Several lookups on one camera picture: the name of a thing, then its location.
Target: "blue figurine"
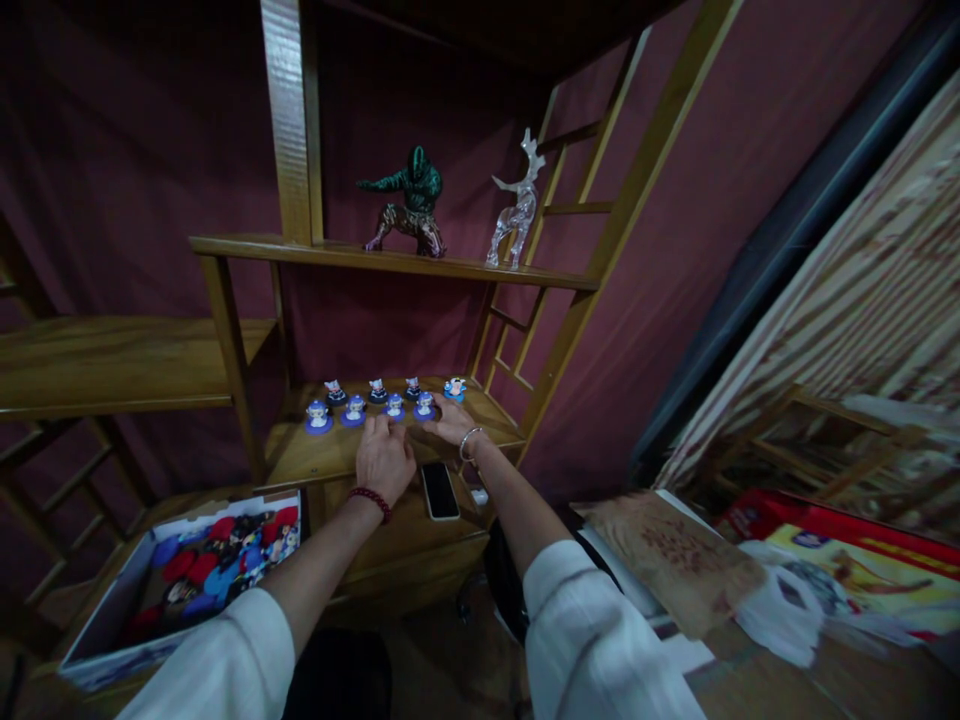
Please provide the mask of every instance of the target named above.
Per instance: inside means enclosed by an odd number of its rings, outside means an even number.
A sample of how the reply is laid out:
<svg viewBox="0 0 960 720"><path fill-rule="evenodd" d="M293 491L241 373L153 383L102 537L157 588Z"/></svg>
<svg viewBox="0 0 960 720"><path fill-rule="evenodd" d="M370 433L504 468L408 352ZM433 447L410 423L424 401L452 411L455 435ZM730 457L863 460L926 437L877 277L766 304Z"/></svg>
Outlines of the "blue figurine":
<svg viewBox="0 0 960 720"><path fill-rule="evenodd" d="M413 409L413 419L420 422L433 420L437 416L437 411L433 408L433 395L428 392L420 393L417 398L417 406Z"/></svg>
<svg viewBox="0 0 960 720"><path fill-rule="evenodd" d="M383 414L397 422L403 420L406 413L403 410L403 397L399 393L390 393L390 397L387 398L387 409Z"/></svg>
<svg viewBox="0 0 960 720"><path fill-rule="evenodd" d="M463 378L450 378L443 384L443 396L462 403L463 394L467 391L466 384Z"/></svg>
<svg viewBox="0 0 960 720"><path fill-rule="evenodd" d="M306 429L308 435L325 435L333 427L333 418L328 414L327 406L319 400L314 400L307 407Z"/></svg>
<svg viewBox="0 0 960 720"><path fill-rule="evenodd" d="M344 427L360 427L363 421L367 419L367 414L363 411L363 398L354 395L347 403L347 411L340 416L340 422Z"/></svg>

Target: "clear glass deer figurine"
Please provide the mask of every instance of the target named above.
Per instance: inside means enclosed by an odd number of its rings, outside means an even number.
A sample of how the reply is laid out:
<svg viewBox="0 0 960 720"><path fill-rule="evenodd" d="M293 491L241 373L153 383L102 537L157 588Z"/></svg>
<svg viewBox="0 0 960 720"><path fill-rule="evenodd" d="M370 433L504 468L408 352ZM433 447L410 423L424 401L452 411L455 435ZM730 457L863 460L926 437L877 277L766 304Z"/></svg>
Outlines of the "clear glass deer figurine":
<svg viewBox="0 0 960 720"><path fill-rule="evenodd" d="M517 237L513 241L513 247L510 248L511 267L514 270L519 267L523 243L527 240L530 223L533 222L533 216L537 212L537 189L533 183L537 179L540 168L546 165L547 161L537 155L537 141L530 137L530 128L527 128L523 134L520 147L527 153L527 160L530 163L523 180L507 185L500 178L496 176L493 178L498 188L517 194L517 204L504 208L500 217L497 218L497 229L490 241L490 252L487 253L487 265L491 267L497 267L500 264L500 241L513 230L517 231Z"/></svg>

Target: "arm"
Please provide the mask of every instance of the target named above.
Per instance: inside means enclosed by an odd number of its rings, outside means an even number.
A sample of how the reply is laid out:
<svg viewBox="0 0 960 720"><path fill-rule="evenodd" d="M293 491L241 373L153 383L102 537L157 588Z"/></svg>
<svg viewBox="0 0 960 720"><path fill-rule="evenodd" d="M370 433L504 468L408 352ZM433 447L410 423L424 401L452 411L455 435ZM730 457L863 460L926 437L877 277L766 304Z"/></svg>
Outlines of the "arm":
<svg viewBox="0 0 960 720"><path fill-rule="evenodd" d="M427 431L459 446L476 423L436 398ZM653 628L597 569L536 490L486 433L467 440L523 579L525 649L538 718L703 718Z"/></svg>
<svg viewBox="0 0 960 720"><path fill-rule="evenodd" d="M477 424L459 403L442 396L434 396L434 401L442 413L440 421L424 423L424 429L459 446L463 436ZM467 455L476 458L483 484L497 509L510 554L522 578L544 548L573 537L489 435L474 433L464 449Z"/></svg>
<svg viewBox="0 0 960 720"><path fill-rule="evenodd" d="M416 462L402 426L369 416L357 484L392 507ZM257 587L194 632L121 718L279 718L297 658L357 550L383 520L376 503L350 498Z"/></svg>
<svg viewBox="0 0 960 720"><path fill-rule="evenodd" d="M357 187L370 192L397 192L403 189L403 170L398 170L393 175L375 182L360 180L357 182Z"/></svg>
<svg viewBox="0 0 960 720"><path fill-rule="evenodd" d="M393 507L416 469L406 428L388 423L386 415L368 415L357 451L357 484L375 490ZM260 583L283 610L297 657L347 566L382 520L376 503L350 498L333 520Z"/></svg>

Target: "phone screen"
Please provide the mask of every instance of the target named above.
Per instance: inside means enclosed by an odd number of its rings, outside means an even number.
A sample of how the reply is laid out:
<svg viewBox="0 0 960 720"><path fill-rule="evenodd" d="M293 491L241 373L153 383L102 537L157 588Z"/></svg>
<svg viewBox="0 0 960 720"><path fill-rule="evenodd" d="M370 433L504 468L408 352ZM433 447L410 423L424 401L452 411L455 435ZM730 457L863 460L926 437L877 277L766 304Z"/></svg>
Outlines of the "phone screen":
<svg viewBox="0 0 960 720"><path fill-rule="evenodd" d="M435 518L460 517L460 506L453 494L450 475L443 463L431 463L420 468L423 474L423 488L427 493L427 502Z"/></svg>

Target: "wooden shelf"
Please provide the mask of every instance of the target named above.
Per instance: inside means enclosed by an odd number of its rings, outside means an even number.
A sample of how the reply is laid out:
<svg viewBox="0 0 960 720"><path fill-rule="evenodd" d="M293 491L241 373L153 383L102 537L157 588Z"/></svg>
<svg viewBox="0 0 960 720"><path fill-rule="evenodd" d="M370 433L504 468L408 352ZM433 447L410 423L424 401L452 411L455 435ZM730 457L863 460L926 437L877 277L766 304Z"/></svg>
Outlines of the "wooden shelf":
<svg viewBox="0 0 960 720"><path fill-rule="evenodd" d="M275 320L241 320L252 360ZM213 320L60 317L0 336L0 420L231 404Z"/></svg>
<svg viewBox="0 0 960 720"><path fill-rule="evenodd" d="M420 387L435 395L443 394L444 378L420 378ZM365 380L341 383L349 395L367 397L370 386ZM385 379L384 387L390 392L402 392L406 383L402 378ZM352 475L356 465L357 448L363 435L362 428L346 428L340 422L343 408L333 412L335 425L326 435L307 435L306 408L313 400L323 400L326 388L323 383L306 385L295 390L285 403L283 416L270 431L267 438L267 482L258 492L301 487L321 480ZM522 447L525 440L516 424L496 402L468 381L467 395L463 401L467 412L482 425L494 442L501 448ZM379 413L382 406L367 403L367 412ZM404 403L406 415L403 424L410 431L417 462L436 462L457 457L457 448L439 438L428 435L413 419L412 404Z"/></svg>
<svg viewBox="0 0 960 720"><path fill-rule="evenodd" d="M490 268L483 260L465 258L419 257L411 253L366 252L358 245L327 241L323 246L309 247L284 243L279 235L203 235L190 238L193 251L198 255L274 260L278 262L306 263L352 267L362 270L454 277L484 282L514 283L543 287L568 288L572 290L598 290L600 281L582 275L552 272L535 267L511 270L506 267Z"/></svg>

